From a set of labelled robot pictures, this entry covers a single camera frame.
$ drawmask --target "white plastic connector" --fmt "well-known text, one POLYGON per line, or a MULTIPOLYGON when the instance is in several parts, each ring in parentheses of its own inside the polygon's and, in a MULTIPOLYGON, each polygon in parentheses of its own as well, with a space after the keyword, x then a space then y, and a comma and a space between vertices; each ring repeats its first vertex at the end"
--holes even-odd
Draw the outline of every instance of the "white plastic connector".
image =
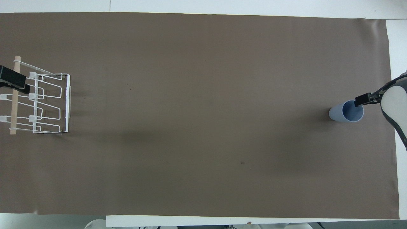
POLYGON ((0 100, 7 100, 7 94, 1 94, 0 100))
POLYGON ((31 123, 36 122, 37 121, 37 116, 35 116, 35 115, 28 116, 28 121, 31 122, 31 123))
POLYGON ((28 99, 29 100, 33 100, 33 99, 36 99, 36 98, 37 98, 37 95, 35 93, 28 94, 28 99))
POLYGON ((30 72, 30 79, 35 79, 37 76, 36 72, 30 72))
POLYGON ((0 115, 0 122, 7 122, 7 116, 5 115, 0 115))

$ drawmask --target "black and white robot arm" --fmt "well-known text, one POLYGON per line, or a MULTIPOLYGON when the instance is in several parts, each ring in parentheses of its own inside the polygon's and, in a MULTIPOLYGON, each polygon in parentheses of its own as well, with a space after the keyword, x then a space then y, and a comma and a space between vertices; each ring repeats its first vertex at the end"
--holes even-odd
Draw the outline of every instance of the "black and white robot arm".
POLYGON ((355 98, 355 106, 380 103, 384 117, 396 129, 407 149, 407 72, 374 93, 355 98))

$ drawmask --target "blue cup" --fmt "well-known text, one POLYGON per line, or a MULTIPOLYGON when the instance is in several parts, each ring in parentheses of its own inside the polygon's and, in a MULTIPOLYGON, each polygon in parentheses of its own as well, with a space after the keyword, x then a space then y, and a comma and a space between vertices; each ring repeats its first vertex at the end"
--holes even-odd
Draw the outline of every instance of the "blue cup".
POLYGON ((363 106, 355 106, 354 100, 338 104, 329 110, 329 117, 338 122, 354 123, 362 119, 363 106))

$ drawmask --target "white rack clip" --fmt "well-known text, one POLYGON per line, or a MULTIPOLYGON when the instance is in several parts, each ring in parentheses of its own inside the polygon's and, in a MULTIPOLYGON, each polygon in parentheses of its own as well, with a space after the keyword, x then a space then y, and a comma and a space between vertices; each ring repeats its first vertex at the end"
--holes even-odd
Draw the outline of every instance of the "white rack clip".
MULTIPOLYGON (((26 77, 26 84, 31 86, 32 93, 28 96, 18 95, 18 98, 23 98, 25 102, 17 102, 24 106, 31 107, 33 109, 33 114, 28 117, 17 116, 15 123, 16 127, 13 127, 13 112, 11 116, 2 115, 0 116, 0 122, 11 123, 10 130, 24 130, 32 131, 33 133, 65 133, 68 132, 69 127, 69 117, 70 117, 70 96, 71 96, 71 86, 70 86, 70 75, 66 73, 51 73, 44 69, 35 67, 33 65, 21 62, 21 60, 16 58, 14 62, 19 63, 23 66, 32 68, 37 72, 30 72, 29 77, 26 77), (47 91, 55 91, 58 93, 56 95, 48 95, 47 91), (64 107, 53 106, 47 102, 47 99, 52 100, 64 100, 64 107), (47 111, 53 113, 52 116, 45 115, 47 111)), ((13 96, 13 94, 1 94, 0 100, 14 101, 9 99, 8 96, 13 96)))

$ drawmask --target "brown mat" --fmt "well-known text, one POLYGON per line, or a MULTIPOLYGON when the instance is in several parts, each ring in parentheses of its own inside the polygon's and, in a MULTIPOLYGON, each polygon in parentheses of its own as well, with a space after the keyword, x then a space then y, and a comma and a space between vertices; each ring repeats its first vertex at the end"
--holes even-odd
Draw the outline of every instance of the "brown mat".
MULTIPOLYGON (((0 22, 1 64, 20 55, 72 76, 69 133, 10 136, 0 123, 0 212, 398 218, 394 130, 380 106, 358 123, 328 117, 390 80, 384 20, 0 22)), ((2 101, 0 115, 10 106, 2 101)))

